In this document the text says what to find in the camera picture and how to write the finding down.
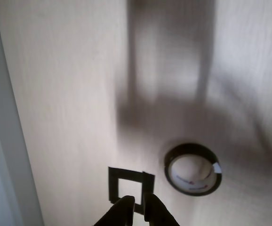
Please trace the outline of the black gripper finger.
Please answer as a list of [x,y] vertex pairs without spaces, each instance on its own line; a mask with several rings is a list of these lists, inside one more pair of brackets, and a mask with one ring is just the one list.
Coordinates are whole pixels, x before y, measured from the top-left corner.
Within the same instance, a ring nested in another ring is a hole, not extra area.
[[120,198],[94,226],[132,226],[135,198],[126,195]]
[[179,226],[163,202],[152,193],[144,195],[144,220],[150,226]]

